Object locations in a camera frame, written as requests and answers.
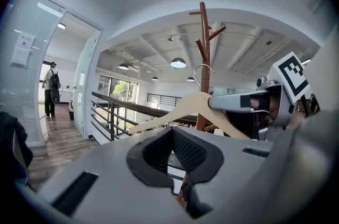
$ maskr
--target wooden hanger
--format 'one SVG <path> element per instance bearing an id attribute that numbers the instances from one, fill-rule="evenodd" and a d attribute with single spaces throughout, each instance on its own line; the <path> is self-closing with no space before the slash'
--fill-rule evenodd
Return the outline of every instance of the wooden hanger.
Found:
<path id="1" fill-rule="evenodd" d="M 211 97 L 205 92 L 194 92 L 183 97 L 177 106 L 163 117 L 136 125 L 129 129 L 130 133 L 144 131 L 171 121 L 175 121 L 186 115 L 198 112 L 230 137 L 248 139 L 249 137 L 236 129 L 226 118 L 222 111 L 209 108 L 208 99 Z"/>

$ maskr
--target shirt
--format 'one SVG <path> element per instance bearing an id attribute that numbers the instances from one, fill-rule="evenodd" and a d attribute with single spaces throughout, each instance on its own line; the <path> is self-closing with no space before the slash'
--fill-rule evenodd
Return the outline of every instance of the shirt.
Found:
<path id="1" fill-rule="evenodd" d="M 49 86 L 49 81 L 51 80 L 53 73 L 57 74 L 58 72 L 57 72 L 55 69 L 49 69 L 49 70 L 46 72 L 46 74 L 44 75 L 44 80 L 46 81 L 46 84 L 44 85 L 45 90 L 46 90 L 46 89 L 52 89 L 52 88 Z"/>

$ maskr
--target ceiling spotlight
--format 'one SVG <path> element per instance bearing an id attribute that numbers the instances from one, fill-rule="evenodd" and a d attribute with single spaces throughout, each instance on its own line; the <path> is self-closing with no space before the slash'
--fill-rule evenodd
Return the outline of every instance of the ceiling spotlight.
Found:
<path id="1" fill-rule="evenodd" d="M 64 24 L 62 24 L 62 23 L 58 23 L 58 27 L 60 27 L 60 28 L 62 28 L 62 29 L 65 29 L 65 28 L 66 28 L 66 26 L 65 26 Z"/>
<path id="2" fill-rule="evenodd" d="M 310 59 L 307 59 L 307 60 L 305 60 L 304 62 L 302 62 L 301 64 L 302 64 L 302 65 L 305 65 L 305 64 L 309 63 L 310 61 L 311 61 Z"/>
<path id="3" fill-rule="evenodd" d="M 176 57 L 171 61 L 171 66 L 174 68 L 184 68 L 186 67 L 186 62 L 181 57 Z"/>
<path id="4" fill-rule="evenodd" d="M 127 63 L 121 63 L 119 66 L 118 66 L 119 69 L 124 69 L 124 70 L 128 70 L 129 67 L 127 65 Z"/>

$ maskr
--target glass door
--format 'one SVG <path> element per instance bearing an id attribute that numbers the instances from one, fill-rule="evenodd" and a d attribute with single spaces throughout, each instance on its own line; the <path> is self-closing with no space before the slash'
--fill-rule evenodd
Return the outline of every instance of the glass door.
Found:
<path id="1" fill-rule="evenodd" d="M 80 59 L 75 72 L 73 92 L 74 124 L 83 136 L 83 102 L 85 101 L 85 99 L 83 99 L 83 88 L 85 77 L 90 66 L 92 51 L 94 46 L 96 45 L 99 34 L 100 31 L 97 30 L 87 40 L 86 45 L 80 54 Z"/>

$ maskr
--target wooden floor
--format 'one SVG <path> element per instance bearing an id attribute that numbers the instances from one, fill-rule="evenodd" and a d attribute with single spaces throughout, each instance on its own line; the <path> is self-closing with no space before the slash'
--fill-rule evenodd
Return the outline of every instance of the wooden floor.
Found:
<path id="1" fill-rule="evenodd" d="M 85 140 L 79 134 L 69 119 L 67 105 L 56 106 L 56 115 L 48 120 L 48 125 L 50 132 L 46 147 L 31 148 L 34 158 L 28 168 L 29 183 L 35 190 L 55 172 L 97 146 L 94 140 Z"/>

